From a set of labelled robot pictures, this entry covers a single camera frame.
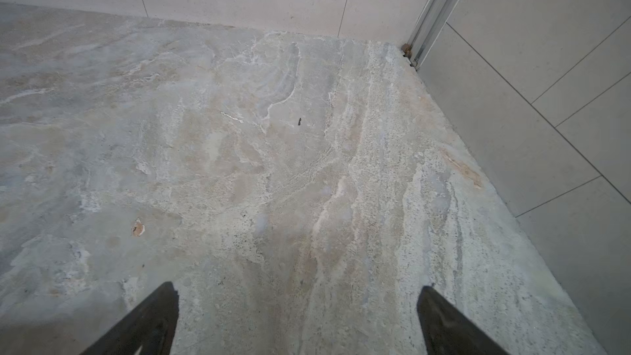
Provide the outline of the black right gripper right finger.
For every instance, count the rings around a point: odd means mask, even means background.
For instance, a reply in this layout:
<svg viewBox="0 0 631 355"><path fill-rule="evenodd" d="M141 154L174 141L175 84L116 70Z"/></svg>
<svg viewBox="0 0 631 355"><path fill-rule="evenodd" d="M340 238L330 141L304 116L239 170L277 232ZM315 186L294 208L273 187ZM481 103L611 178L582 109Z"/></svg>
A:
<svg viewBox="0 0 631 355"><path fill-rule="evenodd" d="M428 354L508 354L432 286L422 288L417 315Z"/></svg>

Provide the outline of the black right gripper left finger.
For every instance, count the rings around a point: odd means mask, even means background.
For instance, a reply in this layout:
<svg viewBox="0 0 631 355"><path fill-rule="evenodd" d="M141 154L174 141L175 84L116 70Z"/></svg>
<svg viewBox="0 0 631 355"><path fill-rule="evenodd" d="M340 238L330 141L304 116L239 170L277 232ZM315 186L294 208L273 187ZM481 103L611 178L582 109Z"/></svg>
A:
<svg viewBox="0 0 631 355"><path fill-rule="evenodd" d="M179 296L165 282L98 339L89 354L169 354L179 315Z"/></svg>

